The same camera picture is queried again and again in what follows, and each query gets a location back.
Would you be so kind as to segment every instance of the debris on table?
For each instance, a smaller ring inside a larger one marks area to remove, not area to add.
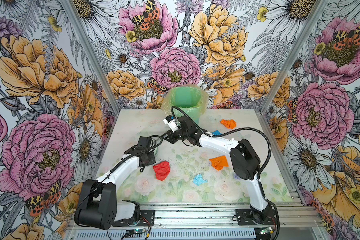
[[[220,121],[221,124],[223,124],[225,127],[230,128],[230,129],[234,129],[236,127],[236,122],[234,120],[221,120]]]
[[[220,135],[221,132],[219,132],[219,130],[216,130],[216,131],[212,132],[212,134],[213,134],[213,135]]]
[[[163,161],[153,166],[156,173],[156,179],[163,181],[171,171],[169,168],[169,162]]]
[[[203,183],[208,182],[207,180],[203,179],[203,176],[199,173],[193,178],[193,183],[200,186]]]
[[[209,161],[211,161],[212,167],[214,167],[217,171],[220,171],[223,169],[223,167],[228,167],[228,162],[225,155],[211,158]]]

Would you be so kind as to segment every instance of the floral wallpaper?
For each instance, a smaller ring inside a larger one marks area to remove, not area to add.
[[[287,78],[269,127],[331,239],[360,240],[360,0],[327,4]]]
[[[0,0],[0,239],[65,237],[115,121],[56,7]]]
[[[74,1],[124,109],[159,109],[169,89],[185,84],[205,90],[211,109],[259,108],[314,3]],[[57,24],[72,29],[61,5],[54,8]],[[290,97],[289,84],[288,78],[278,92],[279,106]]]

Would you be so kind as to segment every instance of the trash bin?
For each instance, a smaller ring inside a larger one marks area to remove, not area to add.
[[[175,87],[167,93],[161,109],[164,110],[166,115],[171,115],[171,107],[179,107],[198,124],[200,116],[205,112],[208,98],[208,93],[197,85],[189,84]],[[183,115],[176,109],[173,112],[177,117]]]

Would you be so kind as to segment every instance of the floral tabletop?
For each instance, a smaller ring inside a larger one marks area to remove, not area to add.
[[[103,175],[120,161],[123,152],[135,145],[140,136],[161,135],[169,128],[162,122],[162,110],[122,110],[109,139],[97,176]],[[209,131],[227,132],[221,119],[233,119],[237,127],[261,129],[254,110],[207,109],[199,124]],[[227,138],[248,139],[260,157],[266,158],[266,142],[255,132],[242,131]],[[152,166],[144,172],[136,170],[117,191],[117,199],[138,202],[249,202],[244,180],[235,175],[229,156],[229,167],[217,171],[209,159],[221,153],[200,147],[185,146],[181,141],[170,144],[164,141],[155,152],[156,163],[168,161],[170,173],[163,181],[157,180]],[[263,188],[269,199],[275,202],[290,202],[291,196],[272,156],[261,174]]]

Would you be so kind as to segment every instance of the blue crumpled paper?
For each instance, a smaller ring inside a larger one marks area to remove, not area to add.
[[[213,135],[220,135],[221,132],[219,132],[219,130],[216,130],[216,131],[212,132],[212,134],[213,134]]]
[[[193,183],[200,186],[203,183],[208,182],[207,180],[203,179],[203,176],[201,174],[197,174],[194,178],[193,178]]]

